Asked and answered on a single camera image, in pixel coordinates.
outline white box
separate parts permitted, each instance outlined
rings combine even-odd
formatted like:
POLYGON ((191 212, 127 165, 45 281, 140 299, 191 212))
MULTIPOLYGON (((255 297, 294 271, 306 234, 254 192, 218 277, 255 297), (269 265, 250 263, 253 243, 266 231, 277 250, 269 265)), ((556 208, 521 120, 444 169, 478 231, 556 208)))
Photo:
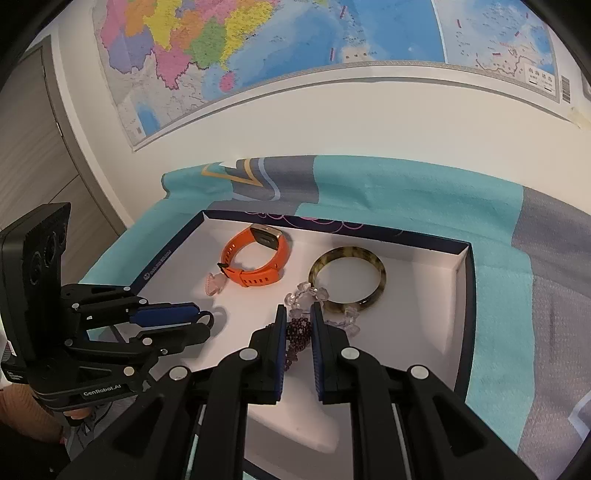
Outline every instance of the white box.
MULTIPOLYGON (((462 356, 462 362, 468 365, 469 375, 475 318, 469 244, 376 227, 369 228, 388 241, 360 238, 351 236, 359 235, 357 228, 344 223, 339 233, 285 228, 277 223, 285 225, 288 217, 280 217, 273 223, 272 217, 205 211, 203 222, 197 223, 195 230, 180 235, 188 234, 186 239, 173 239, 146 267, 144 272, 153 271, 152 265, 157 265, 158 258, 167 256, 147 283, 142 275, 138 277, 135 290, 137 285, 145 283, 138 295, 150 303, 192 301, 202 310, 212 311, 216 319, 212 337, 205 344, 161 358, 152 369, 156 378, 179 364, 192 371, 214 367, 226 355, 248 346, 253 331, 274 321, 277 305, 283 304, 286 294, 295 291, 298 283, 307 281, 314 261, 328 250, 345 245, 357 245, 375 253, 384 263, 388 276, 381 298, 361 311, 357 320, 361 332, 350 340, 351 345, 389 367, 406 370, 411 365, 423 364, 453 389, 462 345, 466 343, 467 353, 462 356), (285 233, 291 254, 279 282, 245 288, 228 281, 220 294, 205 295, 205 277, 209 272, 219 272, 217 262, 223 247, 249 226, 247 222, 219 218, 252 218, 252 223, 269 223, 285 233), (402 241, 401 233, 404 242, 412 244, 413 239, 419 239, 418 244, 428 248, 396 243, 402 241), (452 244, 454 253, 438 251, 438 241, 452 244), (470 325, 465 325, 466 318, 470 319, 470 325)), ((257 268, 273 254, 260 244, 252 244, 238 253, 233 265, 257 268)), ((334 301, 359 300, 371 293, 378 281, 374 267, 357 258, 332 262, 319 275, 319 282, 324 282, 334 301)), ((330 313, 325 318, 339 320, 338 315, 330 313)), ((119 325, 118 329, 125 339, 140 330, 131 324, 119 325)), ((249 406, 245 458, 281 480, 352 479, 349 406, 319 403, 310 347, 298 358, 285 373, 282 398, 276 406, 249 406)))

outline map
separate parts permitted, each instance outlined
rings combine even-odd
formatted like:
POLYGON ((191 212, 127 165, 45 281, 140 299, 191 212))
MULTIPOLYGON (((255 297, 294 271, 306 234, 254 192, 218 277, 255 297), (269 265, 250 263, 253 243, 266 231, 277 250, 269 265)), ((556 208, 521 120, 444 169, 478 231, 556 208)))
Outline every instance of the map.
POLYGON ((519 0, 434 0, 447 62, 533 86, 556 96, 546 26, 519 0))
POLYGON ((236 92, 343 64, 458 66, 556 96, 547 29, 519 0, 98 0, 93 22, 133 146, 236 92))

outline tortoiseshell bangle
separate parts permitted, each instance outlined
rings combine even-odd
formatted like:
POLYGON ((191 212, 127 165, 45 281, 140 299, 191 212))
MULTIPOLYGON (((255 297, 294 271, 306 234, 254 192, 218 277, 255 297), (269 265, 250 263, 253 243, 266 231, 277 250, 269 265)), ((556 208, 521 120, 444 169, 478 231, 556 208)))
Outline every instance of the tortoiseshell bangle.
POLYGON ((379 280, 378 287, 370 295, 362 300, 352 301, 349 303, 336 303, 335 301, 327 300, 324 302, 324 308, 330 312, 344 313, 345 308, 347 307, 353 307, 357 309, 357 311, 365 310, 366 308, 371 307, 377 301, 377 299, 380 298, 381 294, 384 293, 384 288, 386 287, 386 268, 384 267, 384 264, 376 254, 371 253, 369 250, 361 247, 338 247, 326 252, 314 262, 314 265, 312 265, 310 274, 308 275, 308 281, 312 284, 312 286, 314 286, 314 282, 316 281, 316 277, 318 276, 320 270, 322 270, 333 260, 345 257, 361 258, 362 260, 371 263, 378 270, 381 278, 379 280))

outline watch buckle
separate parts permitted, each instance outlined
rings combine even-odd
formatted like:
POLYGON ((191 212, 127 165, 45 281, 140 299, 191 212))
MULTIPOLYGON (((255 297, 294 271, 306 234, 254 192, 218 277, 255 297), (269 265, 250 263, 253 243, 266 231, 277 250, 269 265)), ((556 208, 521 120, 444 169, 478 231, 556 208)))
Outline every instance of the watch buckle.
POLYGON ((226 278, 230 278, 228 277, 228 274, 223 270, 224 268, 228 268, 230 265, 228 265, 227 263, 218 263, 217 266, 220 267, 220 270, 226 276, 226 278))

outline white wall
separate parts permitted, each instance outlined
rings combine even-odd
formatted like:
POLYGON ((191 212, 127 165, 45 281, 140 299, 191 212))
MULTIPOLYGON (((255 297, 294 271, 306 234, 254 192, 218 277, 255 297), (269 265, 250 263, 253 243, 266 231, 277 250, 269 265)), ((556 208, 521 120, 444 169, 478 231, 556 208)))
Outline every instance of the white wall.
MULTIPOLYGON (((461 86, 368 81, 285 91, 212 113, 134 153, 103 79, 94 1, 74 0, 50 29, 56 71, 82 150, 127 224, 164 196, 160 178, 168 171, 300 154, 378 155, 465 168, 591 213, 590 131, 518 100, 461 86)), ((580 81, 576 66, 567 69, 572 82, 580 81)), ((461 74, 488 85, 501 82, 461 74)), ((585 127, 591 103, 583 110, 573 118, 585 127)))

